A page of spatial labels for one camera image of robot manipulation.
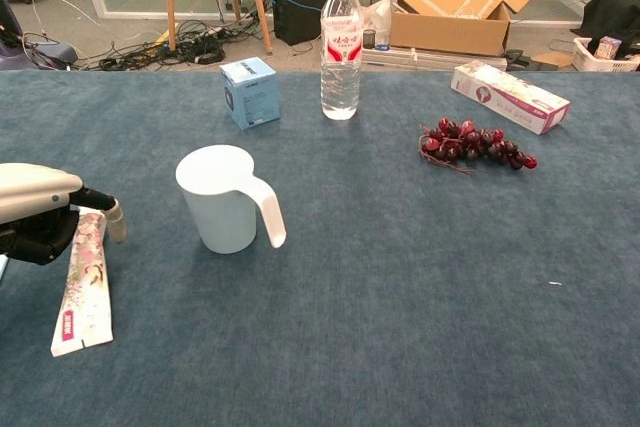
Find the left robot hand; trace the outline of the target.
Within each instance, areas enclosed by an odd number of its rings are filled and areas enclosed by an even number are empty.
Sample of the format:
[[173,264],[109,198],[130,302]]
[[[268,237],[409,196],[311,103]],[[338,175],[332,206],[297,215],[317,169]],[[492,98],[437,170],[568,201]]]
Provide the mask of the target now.
[[106,216],[113,241],[123,242],[127,227],[118,200],[88,188],[66,171],[28,163],[1,165],[1,253],[10,259],[46,265],[72,241],[78,209]]

